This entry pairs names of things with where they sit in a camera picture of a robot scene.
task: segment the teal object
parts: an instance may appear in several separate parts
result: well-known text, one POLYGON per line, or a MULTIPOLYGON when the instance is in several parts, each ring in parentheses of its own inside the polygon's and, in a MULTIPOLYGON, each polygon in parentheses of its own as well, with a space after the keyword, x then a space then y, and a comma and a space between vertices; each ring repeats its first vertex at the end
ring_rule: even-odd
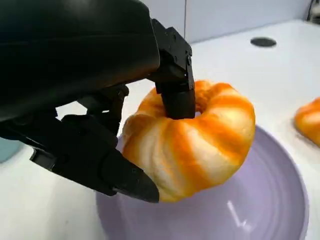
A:
POLYGON ((21 148, 20 141, 12 141, 0 137, 0 164, 9 160, 21 148))

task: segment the plate rim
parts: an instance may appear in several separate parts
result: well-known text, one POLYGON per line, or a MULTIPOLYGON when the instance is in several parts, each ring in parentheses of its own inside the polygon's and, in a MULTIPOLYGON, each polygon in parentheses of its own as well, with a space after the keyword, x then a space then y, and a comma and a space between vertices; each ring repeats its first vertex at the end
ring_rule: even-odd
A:
POLYGON ((267 132, 263 127, 261 127, 257 124, 255 125, 255 128, 258 129, 259 131, 261 131, 262 133, 264 133, 268 138, 270 138, 271 141, 273 141, 274 143, 276 143, 279 146, 279 148, 287 155, 287 158, 290 160, 290 162, 293 166, 293 169, 294 169, 296 175, 298 176, 298 179, 301 184, 303 200, 304 200, 304 220, 303 220, 303 225, 302 225, 302 229, 300 232, 299 240, 304 240, 307 236, 307 231, 308 231, 308 226, 309 226, 309 208, 310 208, 308 191, 307 191, 305 181, 303 180, 303 177, 300 173, 298 165, 296 164, 296 162, 294 161, 294 159, 292 158, 292 156, 290 155, 288 150, 277 140, 277 138, 275 136, 273 136, 271 133, 267 132))

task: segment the bread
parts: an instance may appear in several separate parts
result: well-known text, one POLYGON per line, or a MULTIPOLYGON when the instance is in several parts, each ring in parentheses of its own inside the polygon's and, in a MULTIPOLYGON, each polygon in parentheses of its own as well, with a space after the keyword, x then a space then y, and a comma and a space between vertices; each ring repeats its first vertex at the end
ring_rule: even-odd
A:
POLYGON ((254 139, 253 105, 229 84, 196 81, 195 101, 199 116, 173 120, 153 89, 123 127, 123 155, 155 182, 162 202, 224 183, 254 139))
POLYGON ((298 109, 294 125, 302 135, 320 147, 320 97, 298 109))

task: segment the screw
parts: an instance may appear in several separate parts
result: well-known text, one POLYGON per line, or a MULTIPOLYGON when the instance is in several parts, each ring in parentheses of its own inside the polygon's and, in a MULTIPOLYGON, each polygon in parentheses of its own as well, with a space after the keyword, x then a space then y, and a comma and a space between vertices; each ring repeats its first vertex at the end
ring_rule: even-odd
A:
POLYGON ((190 56, 188 56, 187 64, 190 66, 190 65, 191 65, 191 63, 192 63, 191 57, 190 57, 190 56))

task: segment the white wall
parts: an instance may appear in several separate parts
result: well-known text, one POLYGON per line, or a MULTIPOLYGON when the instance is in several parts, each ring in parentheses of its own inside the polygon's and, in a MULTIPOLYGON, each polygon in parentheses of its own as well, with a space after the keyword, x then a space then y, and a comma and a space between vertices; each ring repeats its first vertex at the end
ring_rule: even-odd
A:
POLYGON ((291 19, 303 19, 311 0, 186 0, 185 37, 197 42, 291 19))
POLYGON ((150 16, 166 28, 174 27, 182 36, 185 30, 185 0, 140 0, 149 7, 150 16))
POLYGON ((291 19, 304 19, 311 0, 141 0, 152 18, 190 43, 291 19))

